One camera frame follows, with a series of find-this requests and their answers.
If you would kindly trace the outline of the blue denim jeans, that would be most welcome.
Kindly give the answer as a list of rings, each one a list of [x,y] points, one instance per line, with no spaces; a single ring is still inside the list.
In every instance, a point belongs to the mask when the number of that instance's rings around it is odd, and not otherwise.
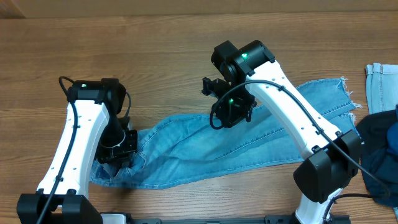
[[[179,114],[138,132],[129,167],[94,161],[90,181],[106,187],[166,189],[251,169],[301,162],[292,138],[265,106],[250,122],[214,130],[207,114]]]

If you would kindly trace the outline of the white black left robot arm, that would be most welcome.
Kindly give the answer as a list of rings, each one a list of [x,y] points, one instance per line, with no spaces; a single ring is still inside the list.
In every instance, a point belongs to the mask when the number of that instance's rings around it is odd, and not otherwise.
[[[68,101],[62,137],[36,192],[19,197],[20,222],[132,223],[130,214],[101,213],[88,200],[93,162],[120,168],[137,151],[129,116],[118,117],[129,94],[117,78],[76,80],[62,90]]]

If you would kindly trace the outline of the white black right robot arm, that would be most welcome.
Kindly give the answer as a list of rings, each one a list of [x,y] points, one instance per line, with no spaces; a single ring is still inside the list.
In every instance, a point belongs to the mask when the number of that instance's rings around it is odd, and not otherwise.
[[[283,125],[304,161],[294,172],[302,198],[292,215],[271,215],[266,223],[350,223],[349,216],[330,210],[358,173],[360,139],[354,130],[341,131],[296,90],[271,51],[254,40],[237,49],[230,41],[214,48],[212,64],[222,80],[203,79],[204,95],[217,101],[210,117],[219,129],[250,121],[259,100]]]

